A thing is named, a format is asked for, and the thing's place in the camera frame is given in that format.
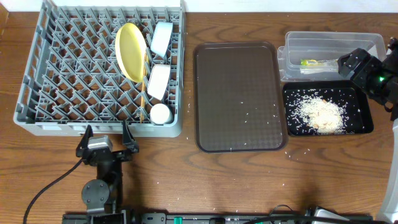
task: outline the oval yellow dish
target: oval yellow dish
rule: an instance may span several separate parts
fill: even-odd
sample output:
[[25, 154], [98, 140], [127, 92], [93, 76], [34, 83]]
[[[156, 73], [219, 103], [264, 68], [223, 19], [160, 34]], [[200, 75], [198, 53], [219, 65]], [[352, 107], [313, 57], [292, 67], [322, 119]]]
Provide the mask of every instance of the oval yellow dish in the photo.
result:
[[140, 83], [144, 77], [144, 61], [147, 45], [138, 27], [126, 23], [116, 34], [116, 59], [123, 74]]

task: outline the wooden tabletop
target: wooden tabletop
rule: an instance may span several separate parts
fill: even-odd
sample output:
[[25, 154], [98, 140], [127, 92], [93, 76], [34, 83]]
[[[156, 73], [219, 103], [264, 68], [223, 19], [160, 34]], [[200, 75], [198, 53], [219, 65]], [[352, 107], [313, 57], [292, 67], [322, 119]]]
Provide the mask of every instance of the wooden tabletop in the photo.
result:
[[[0, 40], [0, 223], [21, 223], [26, 206], [78, 159], [77, 137], [34, 136], [12, 117], [38, 13], [11, 12]], [[204, 42], [266, 40], [284, 45], [292, 30], [373, 32], [398, 36], [396, 14], [188, 13], [183, 131], [177, 138], [138, 138], [140, 153], [123, 164], [124, 204], [170, 213], [269, 213], [278, 204], [303, 211], [379, 210], [392, 159], [392, 122], [369, 101], [371, 134], [289, 138], [278, 152], [206, 154], [194, 142], [193, 49]], [[122, 149], [121, 136], [112, 135]], [[60, 223], [83, 212], [82, 187], [96, 169], [81, 165], [46, 191], [29, 223]]]

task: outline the dish rack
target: dish rack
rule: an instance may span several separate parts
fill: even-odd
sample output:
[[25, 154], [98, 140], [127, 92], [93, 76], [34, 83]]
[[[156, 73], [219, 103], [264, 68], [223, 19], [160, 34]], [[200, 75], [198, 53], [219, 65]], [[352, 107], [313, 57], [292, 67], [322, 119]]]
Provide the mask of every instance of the dish rack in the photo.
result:
[[[171, 65], [161, 101], [141, 91], [142, 83], [122, 74], [114, 51], [116, 33], [125, 23], [135, 23], [150, 46], [160, 21], [173, 23], [171, 40], [164, 59], [146, 49], [149, 62], [143, 82], [148, 86], [155, 64]], [[79, 136], [89, 124], [94, 133], [119, 134], [123, 120], [136, 137], [178, 136], [182, 130], [184, 42], [182, 3], [181, 7], [57, 8], [44, 1], [14, 122], [38, 136]], [[172, 110], [172, 123], [155, 125], [149, 121], [150, 109], [156, 103]]]

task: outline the black cable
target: black cable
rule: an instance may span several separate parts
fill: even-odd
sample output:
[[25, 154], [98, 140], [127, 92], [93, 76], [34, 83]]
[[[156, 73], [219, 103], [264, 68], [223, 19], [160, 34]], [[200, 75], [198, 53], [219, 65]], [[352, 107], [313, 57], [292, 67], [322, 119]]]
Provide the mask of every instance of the black cable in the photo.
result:
[[58, 177], [55, 181], [51, 182], [47, 186], [45, 186], [37, 195], [32, 199], [28, 207], [26, 208], [26, 212], [24, 215], [24, 224], [27, 223], [27, 216], [29, 215], [30, 209], [32, 208], [33, 204], [36, 202], [36, 200], [46, 191], [48, 190], [51, 186], [54, 184], [58, 183], [60, 180], [64, 179], [67, 175], [69, 175], [72, 171], [74, 171], [82, 162], [82, 159], [80, 159], [76, 165], [74, 165], [68, 172], [64, 173], [62, 176]]
[[325, 222], [325, 223], [335, 223], [335, 224], [359, 224], [358, 222], [353, 222], [350, 220], [339, 220], [334, 218], [323, 218], [323, 217], [309, 217], [309, 216], [302, 216], [302, 215], [294, 215], [294, 216], [274, 216], [274, 217], [265, 217], [265, 218], [258, 218], [255, 220], [248, 221], [243, 224], [257, 224], [260, 222], [272, 222], [272, 221], [279, 221], [279, 220], [293, 220], [293, 221], [306, 221], [306, 222]]
[[272, 209], [272, 211], [269, 213], [269, 215], [268, 215], [268, 216], [271, 216], [271, 215], [274, 213], [274, 211], [275, 211], [276, 209], [280, 208], [280, 207], [287, 207], [287, 208], [289, 208], [289, 209], [290, 209], [290, 211], [292, 211], [292, 212], [293, 212], [293, 209], [292, 209], [292, 208], [290, 208], [288, 205], [277, 205], [277, 206], [275, 206], [275, 208], [274, 208], [274, 209]]

